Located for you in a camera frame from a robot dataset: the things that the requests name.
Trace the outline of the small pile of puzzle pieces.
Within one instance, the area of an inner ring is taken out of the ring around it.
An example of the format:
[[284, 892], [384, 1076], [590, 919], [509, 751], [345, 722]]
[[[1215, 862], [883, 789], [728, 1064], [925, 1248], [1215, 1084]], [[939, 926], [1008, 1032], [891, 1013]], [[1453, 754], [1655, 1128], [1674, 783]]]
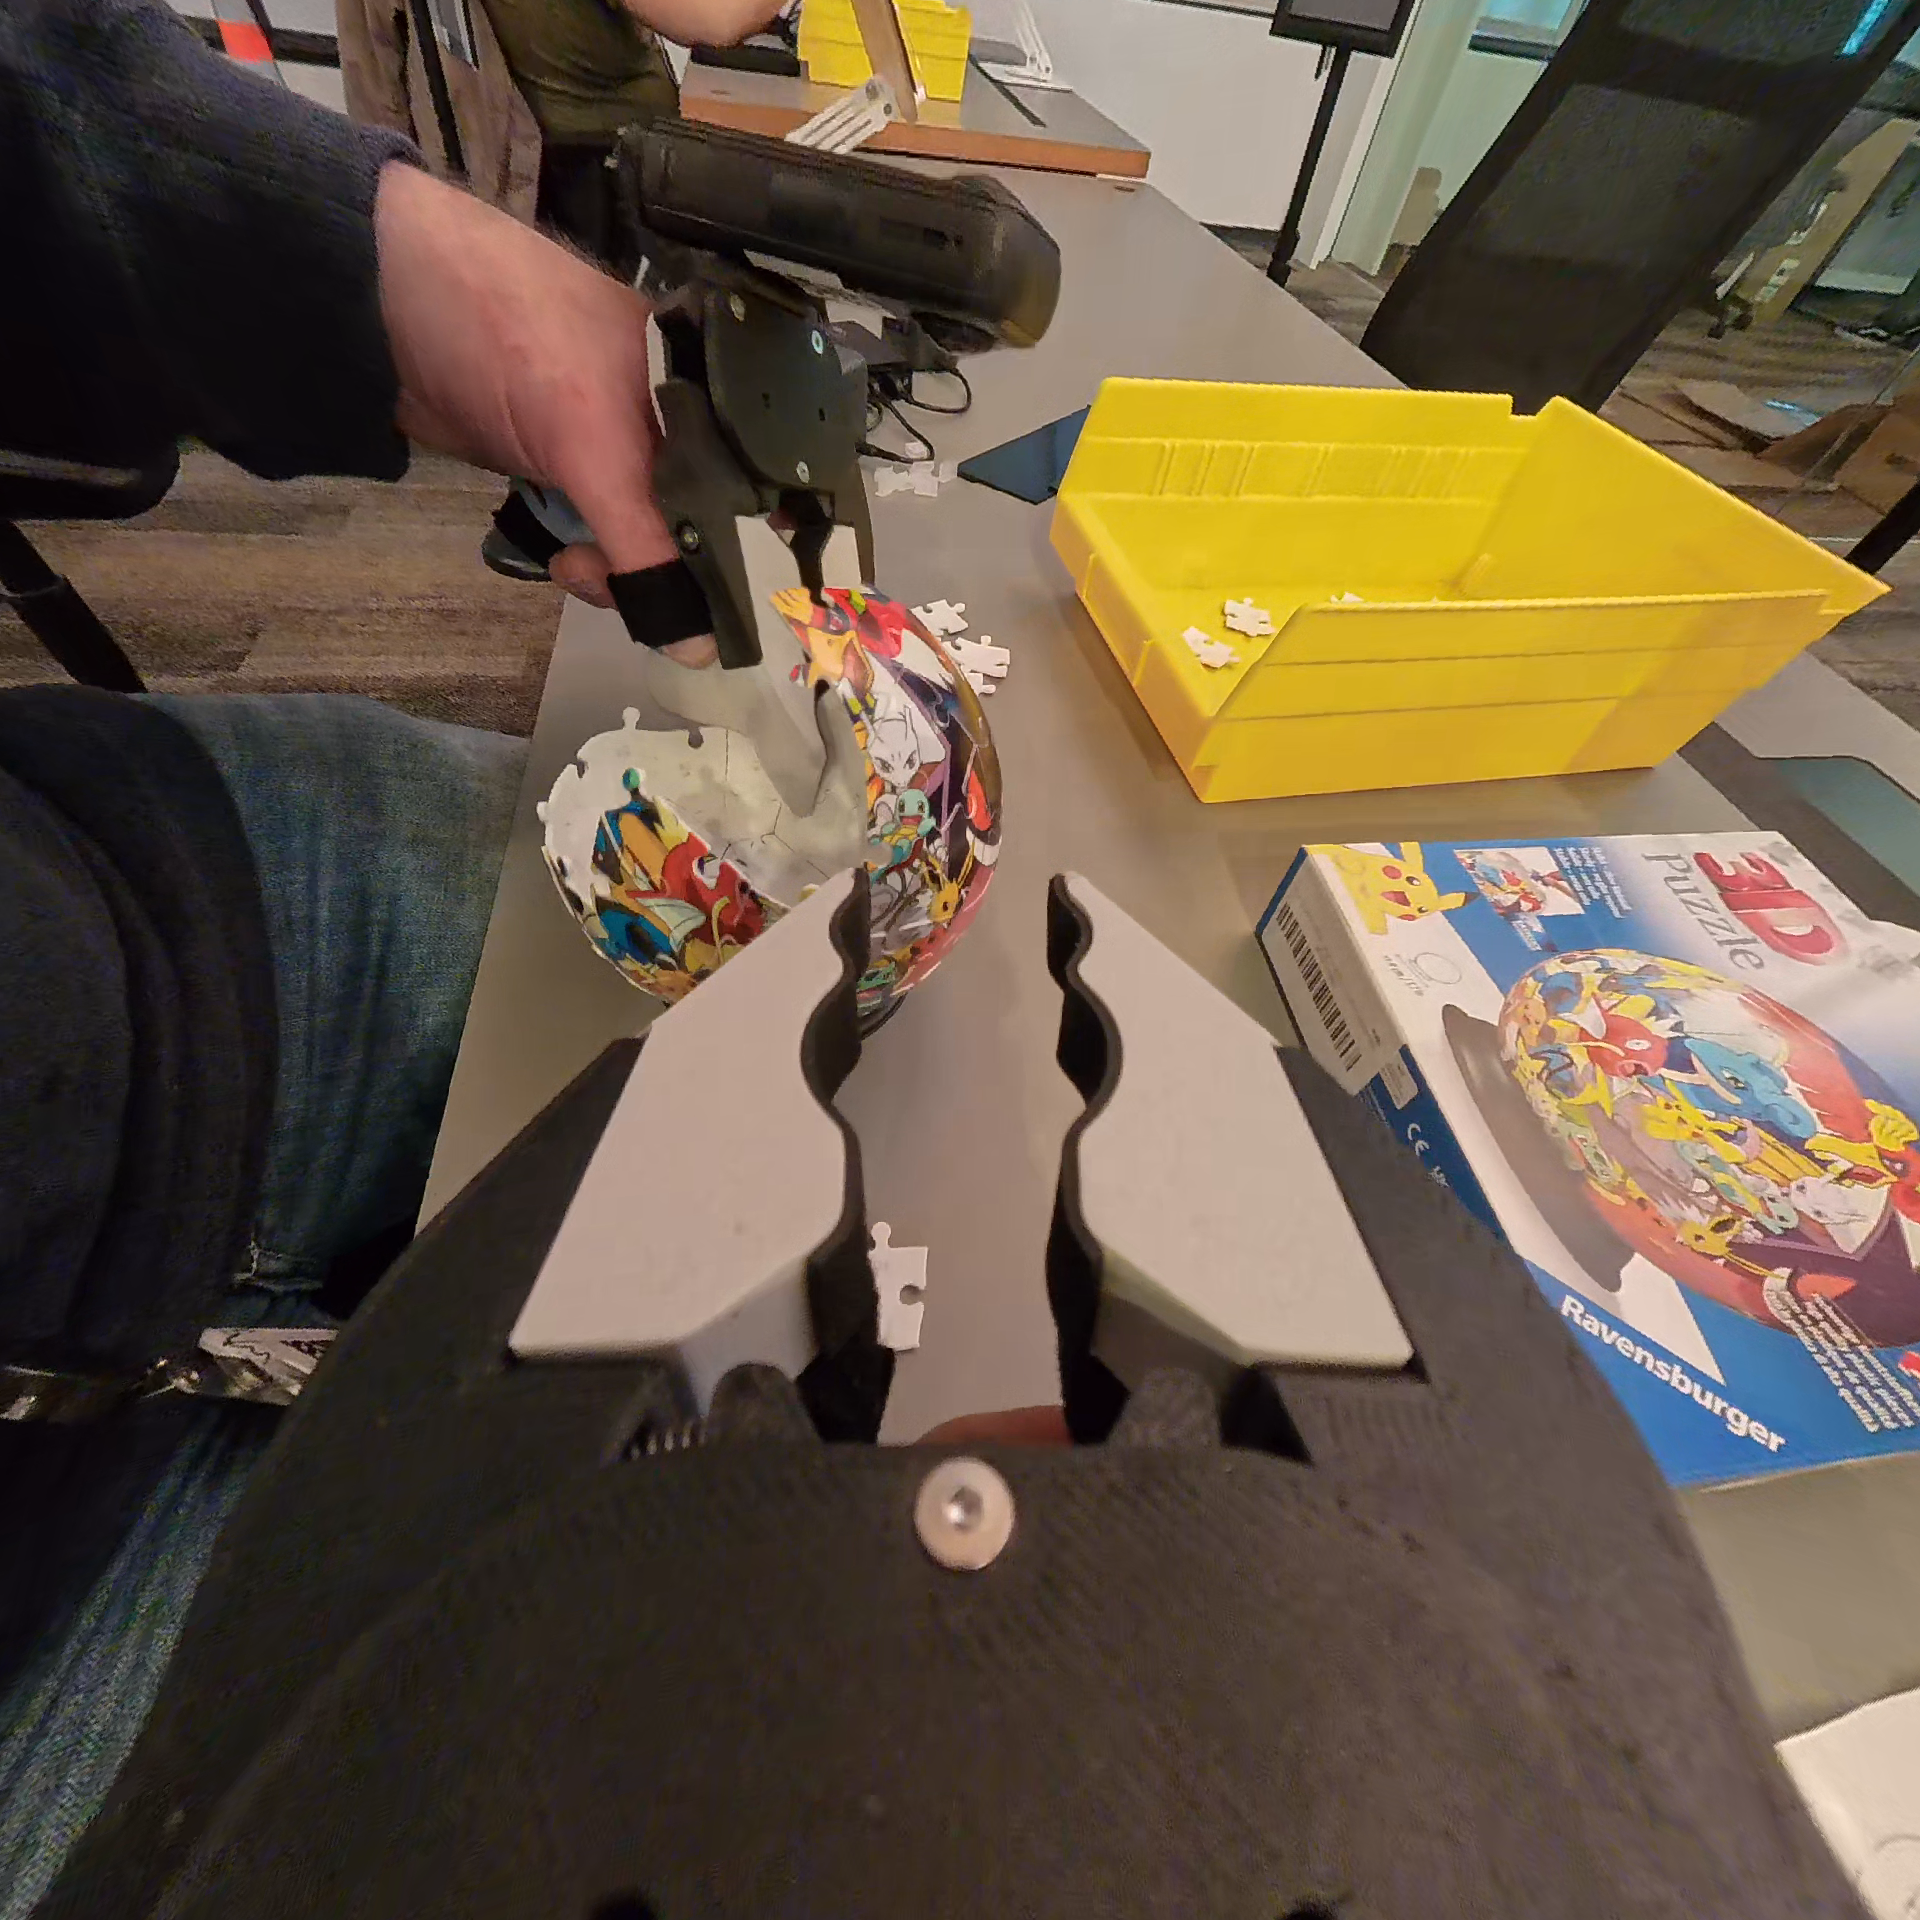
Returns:
[[1008, 646], [993, 630], [972, 630], [972, 602], [957, 594], [925, 594], [913, 617], [925, 624], [925, 641], [945, 641], [945, 659], [972, 675], [977, 702], [1004, 686]]

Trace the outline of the black mesh chair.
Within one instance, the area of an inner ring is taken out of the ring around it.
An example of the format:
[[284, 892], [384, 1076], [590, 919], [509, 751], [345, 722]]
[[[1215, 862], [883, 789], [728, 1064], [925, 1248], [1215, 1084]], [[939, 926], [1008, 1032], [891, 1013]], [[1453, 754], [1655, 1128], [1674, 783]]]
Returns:
[[1910, 0], [1588, 0], [1364, 356], [1425, 394], [1602, 413], [1910, 33]]

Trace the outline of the colourful puzzle ball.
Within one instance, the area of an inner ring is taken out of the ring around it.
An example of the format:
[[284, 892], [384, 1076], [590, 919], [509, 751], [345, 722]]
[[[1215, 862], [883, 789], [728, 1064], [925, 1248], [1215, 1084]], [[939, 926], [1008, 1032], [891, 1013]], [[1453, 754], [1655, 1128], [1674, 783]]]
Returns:
[[[972, 934], [1004, 862], [1004, 754], [982, 702], [883, 589], [772, 589], [806, 681], [853, 705], [868, 754], [868, 968], [913, 994]], [[686, 1002], [843, 870], [749, 870], [636, 789], [636, 705], [590, 730], [539, 799], [539, 862], [608, 968]]]

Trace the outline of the person's left forearm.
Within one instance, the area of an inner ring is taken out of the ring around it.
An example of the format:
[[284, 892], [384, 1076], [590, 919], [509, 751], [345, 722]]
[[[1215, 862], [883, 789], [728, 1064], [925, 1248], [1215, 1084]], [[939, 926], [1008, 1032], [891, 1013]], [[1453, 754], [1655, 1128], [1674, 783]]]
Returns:
[[137, 469], [403, 483], [383, 173], [425, 169], [248, 77], [157, 0], [0, 6], [0, 444]]

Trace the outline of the yellow plastic tray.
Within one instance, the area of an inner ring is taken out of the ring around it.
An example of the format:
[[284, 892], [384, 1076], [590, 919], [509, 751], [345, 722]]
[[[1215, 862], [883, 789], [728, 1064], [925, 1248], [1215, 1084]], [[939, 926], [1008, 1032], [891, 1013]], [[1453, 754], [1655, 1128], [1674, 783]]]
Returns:
[[1885, 594], [1566, 394], [1251, 379], [1105, 379], [1055, 554], [1196, 799], [1635, 776]]

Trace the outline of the background wooden desk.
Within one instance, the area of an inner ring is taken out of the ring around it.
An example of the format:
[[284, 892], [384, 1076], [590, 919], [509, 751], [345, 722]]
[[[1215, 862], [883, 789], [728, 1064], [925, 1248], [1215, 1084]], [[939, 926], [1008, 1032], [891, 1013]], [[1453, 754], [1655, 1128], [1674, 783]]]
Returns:
[[[843, 80], [806, 77], [761, 77], [761, 71], [694, 71], [686, 77], [686, 116], [701, 129], [742, 129], [742, 136], [790, 136], [816, 108], [831, 108]], [[1109, 129], [1092, 103], [1073, 80], [993, 80], [972, 71], [957, 103], [919, 103], [919, 116], [891, 116], [868, 151], [891, 160], [982, 160], [982, 169], [1055, 169], [1055, 173], [1144, 173], [1153, 151]]]

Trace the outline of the person's dark shirt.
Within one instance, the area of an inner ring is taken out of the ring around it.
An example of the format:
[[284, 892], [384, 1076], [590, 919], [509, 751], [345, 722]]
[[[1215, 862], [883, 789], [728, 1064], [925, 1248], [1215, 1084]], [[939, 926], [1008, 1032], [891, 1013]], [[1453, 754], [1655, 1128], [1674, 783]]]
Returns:
[[189, 1350], [263, 1201], [277, 976], [213, 751], [127, 686], [0, 686], [0, 1355]]

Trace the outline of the white red keychain charm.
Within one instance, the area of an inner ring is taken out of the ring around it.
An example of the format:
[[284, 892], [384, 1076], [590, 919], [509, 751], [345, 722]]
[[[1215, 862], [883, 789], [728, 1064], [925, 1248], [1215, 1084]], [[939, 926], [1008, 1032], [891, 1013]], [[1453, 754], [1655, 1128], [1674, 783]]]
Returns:
[[340, 1331], [221, 1318], [204, 1331], [189, 1390], [234, 1410], [295, 1410], [330, 1350]]

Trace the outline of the small yellow bins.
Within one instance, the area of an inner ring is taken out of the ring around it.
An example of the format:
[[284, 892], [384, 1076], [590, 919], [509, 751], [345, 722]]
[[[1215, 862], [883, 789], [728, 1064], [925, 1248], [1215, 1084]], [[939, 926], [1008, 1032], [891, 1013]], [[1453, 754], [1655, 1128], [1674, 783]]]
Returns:
[[[972, 93], [972, 6], [949, 6], [949, 0], [883, 0], [883, 6], [903, 29], [919, 103], [957, 103]], [[875, 77], [856, 0], [803, 0], [803, 71], [806, 71], [806, 80], [843, 80], [843, 93]]]

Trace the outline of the black monitor stand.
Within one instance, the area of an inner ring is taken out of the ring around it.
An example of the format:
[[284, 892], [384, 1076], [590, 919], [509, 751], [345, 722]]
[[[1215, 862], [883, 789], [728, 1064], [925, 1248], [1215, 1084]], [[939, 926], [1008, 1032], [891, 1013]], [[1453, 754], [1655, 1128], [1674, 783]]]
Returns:
[[1277, 0], [1270, 6], [1270, 33], [1277, 38], [1317, 38], [1317, 129], [1305, 129], [1305, 151], [1299, 151], [1299, 181], [1291, 181], [1291, 217], [1277, 217], [1277, 246], [1265, 262], [1270, 290], [1291, 290], [1299, 272], [1299, 246], [1305, 246], [1305, 191], [1317, 191], [1317, 169], [1325, 169], [1325, 145], [1333, 145], [1333, 108], [1340, 108], [1340, 80], [1359, 61], [1394, 61], [1405, 38], [1405, 14], [1413, 0]]

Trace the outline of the person's blue jeans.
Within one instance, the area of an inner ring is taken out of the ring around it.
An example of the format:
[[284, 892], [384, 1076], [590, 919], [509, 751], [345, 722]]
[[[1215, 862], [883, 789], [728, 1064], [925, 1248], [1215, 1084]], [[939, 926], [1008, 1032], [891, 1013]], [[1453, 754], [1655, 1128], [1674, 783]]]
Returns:
[[[255, 845], [277, 1101], [234, 1280], [204, 1311], [330, 1331], [403, 1252], [447, 1121], [523, 743], [383, 702], [150, 702]], [[127, 1765], [272, 1410], [0, 1375], [0, 1909], [29, 1920]]]

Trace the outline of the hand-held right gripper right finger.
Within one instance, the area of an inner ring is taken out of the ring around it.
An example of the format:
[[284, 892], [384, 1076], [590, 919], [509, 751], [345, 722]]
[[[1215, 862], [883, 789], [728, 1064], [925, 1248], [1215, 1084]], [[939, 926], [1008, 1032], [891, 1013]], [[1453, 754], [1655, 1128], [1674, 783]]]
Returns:
[[1265, 1375], [1405, 1375], [1277, 1032], [1090, 872], [1043, 881], [1043, 968], [1090, 1101], [1043, 1231], [1073, 1440], [1105, 1440], [1153, 1375], [1204, 1379], [1231, 1420]]

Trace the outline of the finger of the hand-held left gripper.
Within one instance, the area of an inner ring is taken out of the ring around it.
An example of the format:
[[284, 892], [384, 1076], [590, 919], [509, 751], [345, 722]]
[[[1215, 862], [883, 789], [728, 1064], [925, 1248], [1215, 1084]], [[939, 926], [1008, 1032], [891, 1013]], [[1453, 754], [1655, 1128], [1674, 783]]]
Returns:
[[636, 789], [749, 870], [856, 870], [868, 754], [806, 646], [761, 662], [636, 659]]

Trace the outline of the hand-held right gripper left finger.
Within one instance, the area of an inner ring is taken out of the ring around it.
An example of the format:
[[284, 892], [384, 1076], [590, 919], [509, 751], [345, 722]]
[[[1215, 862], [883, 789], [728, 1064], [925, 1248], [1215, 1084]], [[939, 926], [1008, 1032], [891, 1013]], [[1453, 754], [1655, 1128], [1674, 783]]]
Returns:
[[891, 1350], [856, 1128], [868, 870], [825, 872], [636, 1064], [516, 1311], [523, 1363], [668, 1363], [711, 1411], [736, 1363], [772, 1363], [825, 1440], [875, 1440]]

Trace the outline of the blue white puzzle box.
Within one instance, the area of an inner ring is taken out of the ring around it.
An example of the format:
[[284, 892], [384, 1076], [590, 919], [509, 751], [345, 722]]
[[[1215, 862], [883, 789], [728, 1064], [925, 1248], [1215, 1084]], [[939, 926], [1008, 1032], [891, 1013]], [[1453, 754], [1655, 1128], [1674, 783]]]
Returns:
[[1920, 1446], [1910, 926], [1743, 823], [1305, 845], [1251, 943], [1667, 1483]]

